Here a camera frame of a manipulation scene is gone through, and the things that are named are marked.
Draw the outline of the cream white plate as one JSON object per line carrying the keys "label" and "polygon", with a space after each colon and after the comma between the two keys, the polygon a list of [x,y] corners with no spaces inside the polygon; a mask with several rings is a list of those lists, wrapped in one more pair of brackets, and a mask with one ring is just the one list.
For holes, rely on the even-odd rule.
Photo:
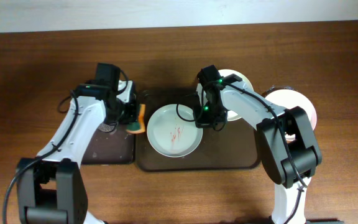
{"label": "cream white plate", "polygon": [[[220,76],[222,77],[227,77],[227,76],[230,76],[230,75],[236,75],[238,76],[239,78],[242,79],[242,82],[244,82],[243,84],[241,84],[240,86],[244,87],[244,89],[242,89],[243,91],[246,91],[248,93],[254,93],[254,89],[253,89],[253,86],[251,84],[251,82],[249,81],[249,79],[247,77],[245,77],[242,73],[240,72],[237,72],[235,70],[230,70],[230,69],[221,69],[221,70],[218,70]],[[232,84],[234,87],[237,87],[238,89],[241,89],[240,87],[237,86],[237,84]],[[244,109],[244,103],[246,102],[245,100],[245,97],[248,97],[248,98],[252,98],[251,96],[247,95],[245,92],[241,92],[237,89],[235,89],[234,87],[232,86],[229,86],[231,87],[233,90],[232,90],[232,93],[234,95],[236,95],[236,98],[240,97],[239,99],[236,99],[234,100],[234,95],[233,97],[229,97],[230,99],[229,100],[225,100],[223,101],[224,103],[224,106],[226,106],[225,103],[229,103],[229,104],[233,104],[233,103],[240,103],[241,104],[241,108]],[[201,91],[202,91],[202,86],[201,84],[198,84],[197,87],[196,87],[196,92],[199,96],[199,99],[200,99],[200,103],[202,104],[202,106],[205,106],[206,104],[206,93],[204,92],[203,93],[203,96],[201,97]],[[229,91],[224,91],[224,98],[226,96],[229,96]],[[229,110],[227,112],[228,116],[227,116],[227,120],[228,121],[235,121],[235,120],[238,120],[238,119],[243,119],[240,115],[238,115],[235,111],[232,111],[232,110]]]}

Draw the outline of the green and orange sponge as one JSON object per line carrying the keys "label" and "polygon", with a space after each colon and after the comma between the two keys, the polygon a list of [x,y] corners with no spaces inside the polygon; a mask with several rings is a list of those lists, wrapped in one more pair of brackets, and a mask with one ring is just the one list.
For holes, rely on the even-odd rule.
{"label": "green and orange sponge", "polygon": [[145,114],[146,106],[144,104],[140,104],[137,109],[136,121],[130,123],[126,126],[126,132],[129,134],[140,134],[146,131],[145,123],[144,123],[144,114]]}

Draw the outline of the pale green plate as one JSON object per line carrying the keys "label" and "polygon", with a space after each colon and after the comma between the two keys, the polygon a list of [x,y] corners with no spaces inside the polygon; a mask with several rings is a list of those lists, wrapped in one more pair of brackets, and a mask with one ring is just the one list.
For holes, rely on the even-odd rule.
{"label": "pale green plate", "polygon": [[203,137],[203,130],[192,119],[193,111],[185,105],[170,104],[157,109],[147,124],[150,145],[166,157],[192,153]]}

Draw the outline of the pink white plate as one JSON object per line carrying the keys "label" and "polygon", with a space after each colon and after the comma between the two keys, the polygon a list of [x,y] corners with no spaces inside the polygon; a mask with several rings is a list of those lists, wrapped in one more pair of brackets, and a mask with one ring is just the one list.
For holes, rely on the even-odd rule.
{"label": "pink white plate", "polygon": [[308,119],[310,121],[312,130],[315,129],[317,124],[317,113],[312,102],[302,93],[296,90],[279,88],[266,91],[264,97],[279,106],[283,106],[287,109],[292,109],[299,106],[305,110]]}

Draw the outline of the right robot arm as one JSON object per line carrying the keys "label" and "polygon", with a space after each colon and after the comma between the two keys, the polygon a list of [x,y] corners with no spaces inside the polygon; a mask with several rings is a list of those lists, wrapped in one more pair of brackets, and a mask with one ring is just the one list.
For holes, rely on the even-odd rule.
{"label": "right robot arm", "polygon": [[225,123],[233,111],[255,131],[263,167],[275,184],[272,223],[306,223],[306,191],[322,153],[304,109],[286,109],[248,89],[236,75],[198,74],[200,105],[193,110],[196,126]]}

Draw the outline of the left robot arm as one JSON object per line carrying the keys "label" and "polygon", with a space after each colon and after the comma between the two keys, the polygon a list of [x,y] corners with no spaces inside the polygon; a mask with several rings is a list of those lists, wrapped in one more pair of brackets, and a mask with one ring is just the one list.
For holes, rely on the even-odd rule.
{"label": "left robot arm", "polygon": [[80,84],[70,92],[66,116],[34,158],[22,158],[17,187],[21,223],[101,223],[88,210],[80,172],[86,149],[102,125],[141,127],[133,81]]}

